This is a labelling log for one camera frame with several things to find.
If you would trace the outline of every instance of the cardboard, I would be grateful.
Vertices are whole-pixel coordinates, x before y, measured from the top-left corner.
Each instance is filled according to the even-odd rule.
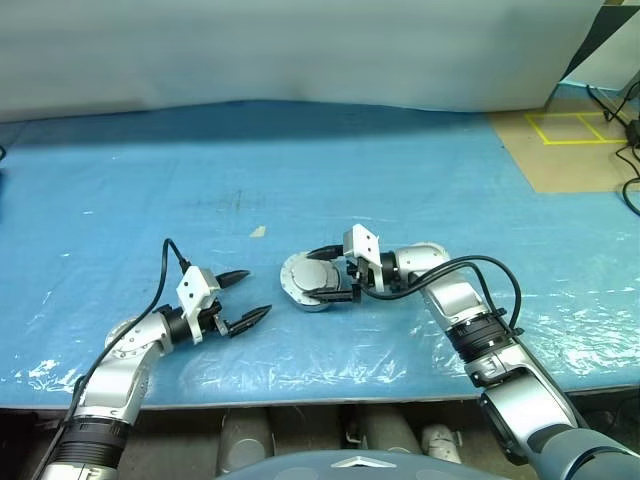
[[[625,107],[627,120],[637,117]],[[553,99],[545,109],[489,114],[515,163],[536,192],[618,191],[635,172],[614,154],[626,144],[619,122],[607,122],[590,99]],[[633,159],[629,149],[622,155]]]

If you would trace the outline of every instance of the metal cylinder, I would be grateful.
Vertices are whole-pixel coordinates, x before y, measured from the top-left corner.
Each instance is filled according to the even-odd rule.
[[[273,434],[263,408],[229,410],[222,420],[217,475],[273,456]]]
[[[365,405],[360,409],[362,447],[398,453],[421,453],[407,420],[391,405]]]

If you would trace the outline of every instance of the black cable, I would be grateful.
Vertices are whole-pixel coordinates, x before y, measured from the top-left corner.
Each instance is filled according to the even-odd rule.
[[[627,190],[629,190],[629,187],[636,183],[640,183],[640,177],[632,178],[625,182],[625,184],[622,186],[622,200],[624,200],[624,203],[629,208],[629,210],[631,210],[633,213],[635,213],[640,217],[640,208],[636,207],[633,204],[633,202],[629,198],[629,194],[627,193]]]
[[[109,342],[109,344],[104,348],[104,350],[102,350],[100,355],[98,355],[98,357],[93,361],[93,363],[89,367],[89,370],[87,370],[87,373],[84,376],[78,378],[78,381],[76,382],[76,385],[73,390],[74,393],[73,393],[73,396],[71,397],[71,404],[69,405],[69,409],[67,410],[67,413],[65,414],[62,420],[62,423],[58,428],[58,431],[56,432],[55,436],[51,440],[51,443],[49,443],[49,447],[47,448],[47,451],[44,453],[44,455],[42,456],[42,459],[40,460],[40,463],[36,467],[36,470],[33,473],[31,480],[38,480],[42,475],[42,472],[44,471],[44,468],[47,466],[47,462],[49,461],[51,454],[55,450],[58,444],[58,441],[60,440],[60,437],[64,433],[67,427],[67,424],[69,423],[76,409],[78,408],[78,404],[80,403],[80,397],[82,396],[82,392],[84,391],[85,387],[87,386],[87,383],[91,379],[91,376],[94,374],[94,372],[96,371],[100,363],[102,363],[105,357],[118,344],[118,342],[122,340],[127,333],[129,333],[132,329],[134,329],[136,325],[138,325],[138,323],[140,323],[140,321],[143,318],[149,315],[149,313],[151,313],[151,311],[158,304],[158,301],[160,300],[160,297],[162,296],[162,292],[164,290],[165,281],[167,279],[167,256],[169,252],[169,246],[171,246],[171,249],[175,253],[176,257],[178,258],[178,261],[180,261],[181,265],[183,262],[187,262],[187,260],[180,254],[180,251],[178,250],[178,247],[173,242],[173,240],[171,240],[170,238],[165,239],[164,243],[162,244],[162,264],[160,267],[160,279],[158,281],[158,288],[156,290],[155,296],[153,297],[153,300],[151,300],[151,303],[147,306],[147,308],[144,309],[144,311],[140,315],[138,315],[138,317],[135,320],[129,323],[129,325],[127,325],[126,328],[124,328],[120,333],[118,333],[113,338],[113,340],[111,340],[111,342]]]
[[[629,100],[631,100],[631,96],[632,96],[632,95],[631,95],[631,92],[632,92],[633,88],[634,88],[636,85],[640,85],[640,82],[636,82],[636,83],[632,84],[632,85],[629,87],[629,90],[627,90],[627,93],[626,93],[626,94],[625,94],[625,96],[623,97],[622,103],[620,104],[620,106],[617,108],[617,110],[616,110],[615,112],[612,112],[612,111],[611,111],[611,109],[610,109],[609,107],[607,107],[604,103],[602,103],[602,101],[601,101],[598,97],[596,97],[596,96],[594,95],[594,93],[591,91],[591,86],[590,86],[590,85],[587,85],[587,86],[586,86],[586,88],[587,88],[587,94],[589,95],[589,97],[591,97],[591,99],[592,99],[592,100],[594,100],[598,105],[600,105],[600,107],[602,107],[602,110],[604,110],[604,113],[605,113],[605,120],[606,120],[607,122],[610,122],[611,120],[613,120],[613,119],[615,118],[618,122],[620,122],[620,124],[621,124],[623,127],[625,127],[625,128],[626,128],[626,127],[627,127],[627,124],[626,124],[626,122],[625,122],[624,120],[622,120],[622,118],[620,118],[619,113],[620,113],[620,111],[622,110],[622,107],[624,107],[624,106],[625,106],[625,104],[626,104]]]
[[[638,170],[638,168],[628,159],[623,157],[622,155],[620,155],[620,152],[626,150],[627,148],[629,148],[629,145],[625,145],[622,148],[619,148],[618,150],[616,150],[616,157],[618,157],[620,160],[624,161],[627,163],[627,165],[629,165],[631,168],[633,168],[633,171],[636,172],[636,176],[640,177],[640,170]],[[631,149],[631,151],[633,152],[633,155],[636,157],[636,159],[640,162],[640,158],[638,158],[638,156],[636,155],[636,152]]]
[[[625,158],[622,155],[620,155],[620,152],[622,152],[623,150],[626,150],[629,147],[631,147],[631,145],[625,145],[624,147],[616,150],[616,157],[620,158],[621,160],[624,160],[627,163],[627,165],[633,168],[633,171],[636,172],[636,176],[634,178],[630,178],[624,183],[624,185],[622,185],[622,200],[624,201],[625,205],[629,210],[631,210],[633,213],[635,213],[640,217],[640,208],[634,205],[628,193],[629,187],[631,185],[640,183],[640,171],[628,158]],[[633,154],[634,158],[640,163],[640,156],[638,156],[638,154],[636,153],[633,147],[631,148],[631,153]]]
[[[449,273],[460,270],[462,268],[471,268],[478,276],[478,281],[480,282],[482,292],[487,300],[487,303],[489,304],[489,308],[491,308],[491,310],[495,312],[495,305],[493,304],[493,299],[491,298],[491,294],[489,293],[489,289],[487,287],[486,281],[484,280],[484,276],[478,269],[477,265],[471,263],[471,261],[474,260],[488,262],[496,265],[507,275],[507,277],[511,281],[515,299],[513,304],[513,312],[511,314],[511,319],[509,320],[509,328],[513,330],[516,326],[516,322],[518,321],[518,315],[520,315],[520,307],[522,305],[522,290],[520,289],[520,284],[518,283],[518,280],[516,279],[513,272],[509,270],[509,268],[504,263],[502,263],[500,260],[496,260],[493,257],[487,257],[485,255],[467,255],[464,257],[454,258],[453,260],[441,263],[437,267],[420,275],[413,282],[411,282],[405,290],[402,290],[400,292],[381,294],[368,288],[363,289],[363,291],[370,297],[376,298],[378,300],[397,300],[421,290],[430,283],[435,282],[436,280],[444,277],[445,275],[448,275]]]
[[[631,86],[629,87],[629,90],[627,90],[627,93],[625,94],[624,98],[622,99],[622,103],[618,106],[618,109],[612,113],[613,117],[610,117],[609,119],[607,119],[608,122],[610,122],[611,120],[613,120],[614,117],[617,117],[618,114],[620,113],[620,111],[622,111],[622,108],[626,105],[626,103],[631,100],[631,97],[633,97],[633,95],[631,95],[631,92],[633,91],[633,88],[636,86],[640,86],[640,81],[637,81],[636,83],[632,83]]]

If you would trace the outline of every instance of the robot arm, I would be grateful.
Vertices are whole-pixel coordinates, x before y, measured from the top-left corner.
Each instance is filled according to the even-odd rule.
[[[329,284],[328,275],[315,275],[315,283],[305,278],[305,285],[312,288],[291,294],[296,278],[311,269],[320,270],[308,262],[319,263],[329,272],[335,268],[332,260],[339,256],[346,258],[347,274],[354,279],[349,288],[341,289],[341,282]],[[288,260],[290,274],[281,274],[283,287],[305,308],[310,302],[317,302],[315,310],[336,301],[358,302],[363,291],[390,300],[419,290],[474,386],[483,389],[480,406],[513,463],[530,463],[542,480],[633,478],[637,474],[638,456],[585,428],[579,413],[520,341],[522,330],[502,319],[506,312],[497,309],[490,296],[485,295],[484,300],[460,272],[447,273],[442,268],[457,261],[450,261],[439,245],[422,243],[380,254],[378,238],[355,225],[345,233],[343,245],[292,259]]]
[[[271,309],[270,305],[256,308],[229,324],[220,318],[222,305],[217,293],[249,272],[239,270],[216,277],[210,270],[190,264],[184,270],[177,288],[180,307],[165,305],[143,317],[110,349],[90,376],[42,479],[116,479],[120,456],[156,361],[171,353],[178,343],[201,342],[207,332],[238,335]],[[114,327],[105,346],[131,327],[131,322]]]

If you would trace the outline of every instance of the yellow tape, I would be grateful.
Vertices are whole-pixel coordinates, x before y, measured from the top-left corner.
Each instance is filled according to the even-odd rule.
[[[527,121],[531,124],[531,126],[533,127],[533,129],[536,131],[536,133],[538,134],[538,136],[542,139],[542,142],[545,145],[549,145],[549,139],[547,138],[547,136],[544,134],[544,132],[542,130],[540,130],[540,127],[538,126],[538,124],[535,122],[535,120],[533,119],[533,116],[529,113],[525,113],[524,117],[527,119]]]
[[[610,145],[627,143],[626,139],[605,138],[593,125],[587,122],[584,116],[602,115],[600,112],[572,112],[572,113],[525,113],[524,117],[542,139],[544,145]],[[594,140],[549,140],[544,134],[540,126],[536,123],[535,118],[544,117],[576,117],[593,135]]]
[[[591,124],[590,124],[589,122],[587,122],[584,118],[582,118],[582,115],[580,115],[579,113],[576,113],[576,118],[577,118],[578,120],[580,120],[580,123],[582,123],[585,127],[587,127],[587,128],[589,129],[589,131],[590,131],[591,133],[593,133],[593,134],[596,136],[596,138],[597,138],[598,140],[603,140],[603,141],[604,141],[604,140],[606,140],[602,135],[600,135],[600,132],[598,132],[598,131],[593,127],[593,125],[591,125]]]

